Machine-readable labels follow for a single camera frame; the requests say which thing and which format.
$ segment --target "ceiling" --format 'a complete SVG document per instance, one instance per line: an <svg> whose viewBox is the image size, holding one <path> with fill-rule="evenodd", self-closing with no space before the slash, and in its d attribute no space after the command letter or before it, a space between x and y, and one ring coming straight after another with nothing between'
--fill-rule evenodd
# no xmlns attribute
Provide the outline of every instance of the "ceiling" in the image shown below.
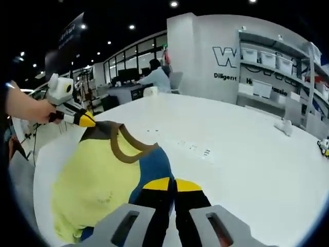
<svg viewBox="0 0 329 247"><path fill-rule="evenodd" d="M20 87L33 89L43 81L35 76L44 71L45 54L58 46L61 31L80 13L85 12L87 29L82 35L80 57L74 68L102 62L110 55L148 35L166 29L169 17L193 12L203 14L239 14L268 20L313 41L323 53L329 54L323 24L326 14L313 0L178 0L177 8L170 0L58 0L7 1L1 18L5 66L2 76L14 79ZM135 30L128 26L134 24ZM13 60L24 51L24 61Z"/></svg>

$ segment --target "white table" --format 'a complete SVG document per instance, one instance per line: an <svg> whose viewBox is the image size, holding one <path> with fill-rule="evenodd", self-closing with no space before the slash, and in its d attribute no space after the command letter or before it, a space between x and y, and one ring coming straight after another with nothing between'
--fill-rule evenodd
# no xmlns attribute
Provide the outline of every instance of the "white table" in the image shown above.
<svg viewBox="0 0 329 247"><path fill-rule="evenodd" d="M317 140L297 128L291 137L285 136L274 128L277 119L271 116L214 100L160 94L96 119L124 123L140 141L158 142L176 178L199 184L213 205L220 204L249 224L253 237L264 244L295 247L328 197L329 162ZM53 230L51 185L83 132L76 127L39 152L35 215L52 246L64 243ZM206 149L210 155L202 158ZM163 246L181 246L174 219L173 213Z"/></svg>

